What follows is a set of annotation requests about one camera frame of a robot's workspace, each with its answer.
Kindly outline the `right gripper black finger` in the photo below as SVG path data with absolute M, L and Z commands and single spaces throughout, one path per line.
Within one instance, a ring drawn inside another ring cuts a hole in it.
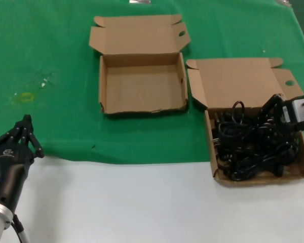
M 269 113 L 269 105 L 275 101 L 282 102 L 282 115 L 283 115 L 283 102 L 284 102 L 283 95 L 274 94 L 273 96 L 270 97 L 270 99 L 262 106 L 262 108 L 258 112 L 258 124 L 259 125 L 264 124 L 268 118 L 272 117 L 272 115 Z
M 282 117 L 282 102 L 275 101 L 269 105 L 269 113 L 272 115 L 273 120 L 277 126 L 281 125 L 281 117 Z

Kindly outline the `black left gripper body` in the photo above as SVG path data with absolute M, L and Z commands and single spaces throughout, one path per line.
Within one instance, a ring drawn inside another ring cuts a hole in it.
M 0 146 L 0 204 L 12 212 L 16 210 L 33 162 L 32 151 L 25 145 Z

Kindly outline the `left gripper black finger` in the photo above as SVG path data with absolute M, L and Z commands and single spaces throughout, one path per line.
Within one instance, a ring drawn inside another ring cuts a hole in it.
M 34 148 L 33 157 L 34 158 L 36 158 L 36 157 L 44 158 L 45 155 L 44 155 L 43 148 L 33 133 L 33 125 L 32 125 L 32 119 L 31 119 L 30 114 L 26 114 L 23 117 L 21 132 L 22 133 L 21 133 L 20 144 L 26 145 L 28 147 L 28 144 L 31 143 Z
M 28 145 L 28 115 L 16 122 L 14 127 L 0 136 L 0 145 L 3 144 L 24 144 Z

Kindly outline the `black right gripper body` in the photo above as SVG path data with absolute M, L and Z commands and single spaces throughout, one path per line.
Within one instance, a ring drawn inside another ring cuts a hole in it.
M 282 124 L 292 131 L 304 131 L 304 99 L 283 102 Z

